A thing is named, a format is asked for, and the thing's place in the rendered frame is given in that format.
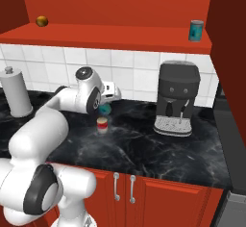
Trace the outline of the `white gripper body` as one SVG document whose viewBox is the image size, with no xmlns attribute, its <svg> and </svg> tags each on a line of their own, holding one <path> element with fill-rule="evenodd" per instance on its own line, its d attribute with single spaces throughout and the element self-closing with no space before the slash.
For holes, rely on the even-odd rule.
<svg viewBox="0 0 246 227">
<path fill-rule="evenodd" d="M 106 86 L 105 91 L 102 93 L 102 103 L 108 103 L 121 99 L 121 91 L 116 86 Z"/>
</svg>

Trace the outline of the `red cabinet door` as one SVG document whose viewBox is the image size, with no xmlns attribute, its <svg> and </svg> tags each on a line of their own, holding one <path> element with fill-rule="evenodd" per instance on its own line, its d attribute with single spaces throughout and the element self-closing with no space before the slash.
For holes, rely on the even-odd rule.
<svg viewBox="0 0 246 227">
<path fill-rule="evenodd" d="M 120 200 L 114 200 L 113 173 L 106 170 L 90 169 L 96 177 L 96 190 L 85 200 L 87 211 L 93 216 L 98 227 L 126 227 L 125 175 L 119 173 L 117 193 Z"/>
<path fill-rule="evenodd" d="M 126 183 L 126 227 L 210 227 L 223 190 L 136 176 Z"/>
</svg>

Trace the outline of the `teal can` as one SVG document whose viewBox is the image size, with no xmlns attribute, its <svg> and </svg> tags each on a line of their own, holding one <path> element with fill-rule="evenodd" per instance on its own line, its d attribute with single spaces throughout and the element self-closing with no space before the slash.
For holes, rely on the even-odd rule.
<svg viewBox="0 0 246 227">
<path fill-rule="evenodd" d="M 99 106 L 99 113 L 101 115 L 109 115 L 111 113 L 111 105 L 106 103 L 104 105 Z"/>
<path fill-rule="evenodd" d="M 202 38 L 204 22 L 202 20 L 191 20 L 188 34 L 189 41 L 200 41 Z"/>
</svg>

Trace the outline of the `red and white can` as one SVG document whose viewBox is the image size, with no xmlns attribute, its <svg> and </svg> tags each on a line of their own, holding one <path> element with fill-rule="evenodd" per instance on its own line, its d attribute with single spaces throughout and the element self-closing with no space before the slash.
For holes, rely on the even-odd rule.
<svg viewBox="0 0 246 227">
<path fill-rule="evenodd" d="M 108 119 L 106 117 L 97 118 L 97 130 L 101 134 L 105 134 L 108 131 Z"/>
</svg>

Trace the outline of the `dark grey coffee machine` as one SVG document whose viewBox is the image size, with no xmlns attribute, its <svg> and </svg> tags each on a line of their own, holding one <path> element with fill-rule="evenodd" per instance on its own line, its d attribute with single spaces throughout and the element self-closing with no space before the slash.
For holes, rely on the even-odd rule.
<svg viewBox="0 0 246 227">
<path fill-rule="evenodd" d="M 170 137 L 192 134 L 191 116 L 200 85 L 198 67 L 187 61 L 164 61 L 160 65 L 154 130 Z"/>
</svg>

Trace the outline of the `white paper towel holder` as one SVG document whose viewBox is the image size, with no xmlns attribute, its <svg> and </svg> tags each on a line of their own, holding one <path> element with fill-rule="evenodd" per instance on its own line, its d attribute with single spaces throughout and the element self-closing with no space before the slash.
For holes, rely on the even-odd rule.
<svg viewBox="0 0 246 227">
<path fill-rule="evenodd" d="M 0 72 L 0 83 L 13 117 L 24 117 L 33 111 L 20 69 L 7 66 L 4 71 Z"/>
</svg>

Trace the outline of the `round golden brown fruit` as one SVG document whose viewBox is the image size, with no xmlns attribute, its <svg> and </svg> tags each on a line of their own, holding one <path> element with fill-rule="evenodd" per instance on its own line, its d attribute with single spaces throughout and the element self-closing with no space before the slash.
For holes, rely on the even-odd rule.
<svg viewBox="0 0 246 227">
<path fill-rule="evenodd" d="M 45 27 L 48 25 L 48 18 L 44 15 L 40 15 L 36 19 L 36 25 L 38 27 Z"/>
</svg>

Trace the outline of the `dark grey appliance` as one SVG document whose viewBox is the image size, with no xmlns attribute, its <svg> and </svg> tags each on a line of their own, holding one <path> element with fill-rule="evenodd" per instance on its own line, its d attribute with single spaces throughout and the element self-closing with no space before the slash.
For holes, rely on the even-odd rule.
<svg viewBox="0 0 246 227">
<path fill-rule="evenodd" d="M 213 227 L 246 227 L 246 148 L 221 84 L 213 113 L 232 182 L 220 200 Z"/>
</svg>

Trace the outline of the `red open wall cabinet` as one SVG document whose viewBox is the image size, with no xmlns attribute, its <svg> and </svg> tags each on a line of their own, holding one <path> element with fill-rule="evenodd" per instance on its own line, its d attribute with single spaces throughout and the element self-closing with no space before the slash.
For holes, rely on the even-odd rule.
<svg viewBox="0 0 246 227">
<path fill-rule="evenodd" d="M 38 27 L 44 15 L 48 25 Z M 94 67 L 124 97 L 153 100 L 164 60 L 190 60 L 201 72 L 198 104 L 213 103 L 218 84 L 231 102 L 246 89 L 246 0 L 0 0 L 0 70 L 20 68 L 31 89 L 76 83 Z M 189 41 L 202 20 L 200 41 Z"/>
</svg>

